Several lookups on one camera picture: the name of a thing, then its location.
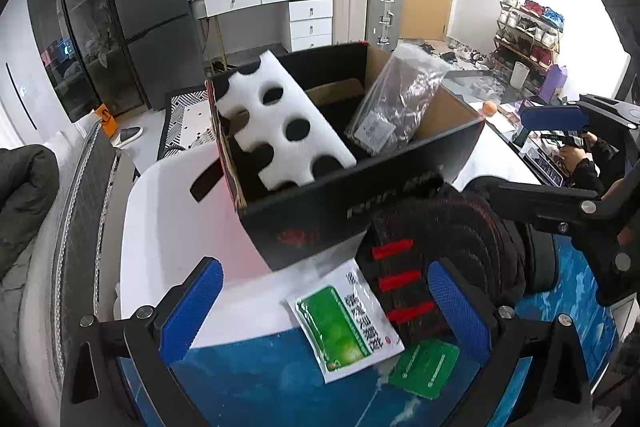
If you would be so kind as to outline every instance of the white desk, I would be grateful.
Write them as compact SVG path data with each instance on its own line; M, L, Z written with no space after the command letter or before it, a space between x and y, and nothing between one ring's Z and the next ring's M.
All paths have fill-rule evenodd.
M202 22L213 18L222 47L226 68L226 51L220 31L218 15L261 5L282 4L281 42L288 52L304 50L332 43L332 0L189 0L193 18Z
M161 160L146 170L129 196L122 239L120 309L130 317L156 305L180 284L203 256L216 257L224 288L193 347L213 346L297 327L284 299L315 282L355 254L361 236L300 263L271 272L236 216L226 185L218 183L200 202L189 192L194 179L218 157L204 144ZM485 126L454 186L484 174L538 184L518 156Z

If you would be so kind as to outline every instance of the blue gripper pad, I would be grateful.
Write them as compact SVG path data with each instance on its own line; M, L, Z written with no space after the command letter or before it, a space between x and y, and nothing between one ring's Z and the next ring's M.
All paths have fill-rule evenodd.
M484 366L491 355L491 331L439 261L429 265L427 282L431 296L458 341L458 347Z
M530 131L582 131L589 117L577 105L526 107L520 112L520 123Z
M220 295L223 280L222 264L217 259L210 259L162 327L160 357L164 365L168 367L187 354L209 310Z

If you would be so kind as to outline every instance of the black shoe box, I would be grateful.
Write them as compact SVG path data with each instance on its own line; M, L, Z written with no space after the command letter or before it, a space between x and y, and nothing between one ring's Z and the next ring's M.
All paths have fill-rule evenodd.
M357 165L335 169L331 162L318 162L315 182L271 192L258 178L271 160L270 147L243 152L233 138L238 123L221 117L215 105L215 98L228 89L229 77L235 71L257 70L259 61L207 80L213 130L232 203L271 269L289 266L364 231L381 204L414 192L434 171L453 181L469 158L484 119L444 86L438 88L404 149L372 157L345 137L345 127L389 57L366 42L278 57L351 150Z

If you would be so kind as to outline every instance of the plastic bag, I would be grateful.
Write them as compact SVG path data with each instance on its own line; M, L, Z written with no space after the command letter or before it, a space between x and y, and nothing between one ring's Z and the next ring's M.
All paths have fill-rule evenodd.
M287 302L313 347L326 383L404 351L353 259Z
M405 147L450 70L444 60L418 46L399 43L345 134L372 155Z

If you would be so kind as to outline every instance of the glass cabinet door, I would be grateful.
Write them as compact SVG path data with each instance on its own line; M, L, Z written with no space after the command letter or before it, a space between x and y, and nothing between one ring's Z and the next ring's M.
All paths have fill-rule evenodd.
M49 80L71 121L100 105L70 38L62 0L27 0L33 34Z
M64 0L78 52L112 114L143 105L111 19L108 0Z

